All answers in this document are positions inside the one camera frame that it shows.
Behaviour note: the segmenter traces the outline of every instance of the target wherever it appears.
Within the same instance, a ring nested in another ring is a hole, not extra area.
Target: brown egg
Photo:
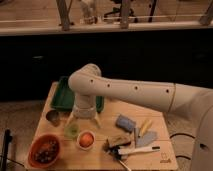
[[[94,137],[91,133],[84,133],[79,140],[79,144],[81,147],[87,148],[92,145],[94,142]]]

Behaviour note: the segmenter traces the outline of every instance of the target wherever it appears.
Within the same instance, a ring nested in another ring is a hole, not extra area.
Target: black cable
[[[176,158],[184,158],[184,159],[187,159],[187,160],[191,160],[190,157],[184,156],[184,155],[177,155]]]
[[[13,163],[19,164],[20,166],[24,167],[24,165],[23,165],[22,163],[19,163],[19,162],[17,162],[17,161],[15,161],[15,160],[13,160],[13,159],[9,159],[9,158],[7,158],[7,160],[9,160],[9,161],[11,161],[11,162],[13,162]]]
[[[190,134],[187,134],[187,133],[175,133],[175,134],[172,134],[170,136],[170,138],[173,138],[173,137],[178,136],[178,135],[184,135],[184,136],[188,136],[188,137],[195,139],[195,137],[193,135],[190,135]]]

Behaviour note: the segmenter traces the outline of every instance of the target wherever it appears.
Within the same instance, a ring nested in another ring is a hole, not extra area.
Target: green tray
[[[74,104],[74,93],[68,86],[68,77],[60,78],[55,94],[53,96],[51,107],[60,111],[71,111]],[[104,108],[104,98],[96,97],[97,112],[100,113]]]

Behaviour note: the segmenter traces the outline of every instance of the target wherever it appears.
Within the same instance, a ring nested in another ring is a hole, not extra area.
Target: small white bowl
[[[91,144],[90,146],[88,146],[88,147],[82,147],[82,146],[80,145],[80,139],[81,139],[82,136],[83,136],[84,134],[86,134],[86,133],[89,133],[89,134],[93,137],[93,142],[92,142],[92,144]],[[84,130],[84,131],[82,131],[82,132],[80,132],[80,133],[78,134],[78,138],[77,138],[76,145],[77,145],[77,147],[81,148],[82,150],[89,150],[89,149],[92,148],[94,142],[95,142],[95,134],[94,134],[92,131]]]

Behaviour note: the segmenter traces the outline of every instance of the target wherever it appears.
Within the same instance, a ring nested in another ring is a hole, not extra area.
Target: black handle
[[[8,146],[11,141],[12,141],[12,136],[10,135],[10,130],[6,129],[4,132],[0,171],[6,171]]]

